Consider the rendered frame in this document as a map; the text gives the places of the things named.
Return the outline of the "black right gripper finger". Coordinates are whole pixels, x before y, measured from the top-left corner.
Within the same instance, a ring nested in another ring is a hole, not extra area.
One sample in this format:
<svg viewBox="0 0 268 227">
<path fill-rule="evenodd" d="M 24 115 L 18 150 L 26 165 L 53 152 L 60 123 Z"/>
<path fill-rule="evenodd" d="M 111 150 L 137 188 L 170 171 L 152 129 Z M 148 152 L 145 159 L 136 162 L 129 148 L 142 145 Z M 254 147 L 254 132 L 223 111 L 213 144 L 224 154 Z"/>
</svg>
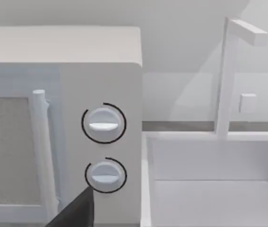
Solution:
<svg viewBox="0 0 268 227">
<path fill-rule="evenodd" d="M 94 190 L 88 186 L 44 227 L 94 227 Z"/>
</svg>

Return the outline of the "white microwave knob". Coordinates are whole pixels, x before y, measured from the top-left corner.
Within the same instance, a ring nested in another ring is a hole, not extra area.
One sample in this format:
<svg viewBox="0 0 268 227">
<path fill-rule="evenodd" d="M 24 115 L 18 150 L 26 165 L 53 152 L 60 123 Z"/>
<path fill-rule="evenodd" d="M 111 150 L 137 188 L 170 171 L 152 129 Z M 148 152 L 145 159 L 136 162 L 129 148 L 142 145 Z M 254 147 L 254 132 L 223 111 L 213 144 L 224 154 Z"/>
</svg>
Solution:
<svg viewBox="0 0 268 227">
<path fill-rule="evenodd" d="M 84 127 L 90 137 L 97 141 L 107 142 L 116 139 L 122 131 L 121 116 L 110 107 L 100 107 L 88 111 Z"/>
<path fill-rule="evenodd" d="M 93 164 L 87 174 L 90 184 L 97 190 L 109 192 L 118 189 L 124 180 L 124 171 L 114 162 Z"/>
</svg>

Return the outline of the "microwave oven door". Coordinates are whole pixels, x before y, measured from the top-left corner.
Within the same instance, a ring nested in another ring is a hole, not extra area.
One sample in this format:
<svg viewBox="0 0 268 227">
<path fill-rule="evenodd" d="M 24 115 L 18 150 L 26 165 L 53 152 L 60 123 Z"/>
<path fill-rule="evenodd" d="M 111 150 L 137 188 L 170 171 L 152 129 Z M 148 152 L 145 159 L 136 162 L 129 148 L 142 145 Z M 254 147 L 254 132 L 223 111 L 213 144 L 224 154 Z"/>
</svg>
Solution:
<svg viewBox="0 0 268 227">
<path fill-rule="evenodd" d="M 56 154 L 61 150 L 60 68 L 46 63 L 0 63 L 0 223 L 47 223 L 35 148 L 32 94 L 42 89 L 48 122 L 56 196 Z"/>
</svg>

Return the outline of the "pale microwave oven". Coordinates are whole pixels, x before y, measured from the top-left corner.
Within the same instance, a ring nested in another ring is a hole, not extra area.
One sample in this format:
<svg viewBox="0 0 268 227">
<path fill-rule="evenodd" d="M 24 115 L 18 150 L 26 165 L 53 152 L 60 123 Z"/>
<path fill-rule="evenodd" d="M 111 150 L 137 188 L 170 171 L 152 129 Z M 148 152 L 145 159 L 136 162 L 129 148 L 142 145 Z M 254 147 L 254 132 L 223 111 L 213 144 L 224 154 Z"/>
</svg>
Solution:
<svg viewBox="0 0 268 227">
<path fill-rule="evenodd" d="M 0 26 L 0 63 L 46 63 L 60 68 L 58 214 L 91 186 L 94 227 L 140 227 L 143 74 L 140 29 Z M 121 116 L 123 128 L 114 140 L 97 141 L 85 130 L 88 111 L 100 107 L 110 107 Z M 124 171 L 123 183 L 114 191 L 99 191 L 88 180 L 91 166 L 102 161 L 117 163 Z M 0 227 L 44 227 L 49 222 L 0 223 Z"/>
</svg>

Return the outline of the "white sink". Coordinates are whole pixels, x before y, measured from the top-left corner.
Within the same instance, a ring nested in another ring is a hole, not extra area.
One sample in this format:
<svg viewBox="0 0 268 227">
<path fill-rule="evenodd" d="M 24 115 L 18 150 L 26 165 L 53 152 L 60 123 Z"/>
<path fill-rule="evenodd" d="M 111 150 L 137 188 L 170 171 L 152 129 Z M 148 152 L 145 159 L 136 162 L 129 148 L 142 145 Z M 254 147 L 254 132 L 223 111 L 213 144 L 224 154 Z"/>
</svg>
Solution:
<svg viewBox="0 0 268 227">
<path fill-rule="evenodd" d="M 268 227 L 268 132 L 144 132 L 143 227 Z"/>
</svg>

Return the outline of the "tall white tap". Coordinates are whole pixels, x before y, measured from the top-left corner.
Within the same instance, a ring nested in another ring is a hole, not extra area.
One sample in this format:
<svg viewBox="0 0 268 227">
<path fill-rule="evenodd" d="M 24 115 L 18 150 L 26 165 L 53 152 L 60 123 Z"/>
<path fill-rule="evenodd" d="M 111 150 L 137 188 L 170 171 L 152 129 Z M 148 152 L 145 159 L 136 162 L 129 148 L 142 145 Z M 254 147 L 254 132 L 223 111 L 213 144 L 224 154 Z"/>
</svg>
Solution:
<svg viewBox="0 0 268 227">
<path fill-rule="evenodd" d="M 215 118 L 215 134 L 220 139 L 226 138 L 229 133 L 235 65 L 240 39 L 253 47 L 265 47 L 268 43 L 268 32 L 238 17 L 225 18 Z"/>
</svg>

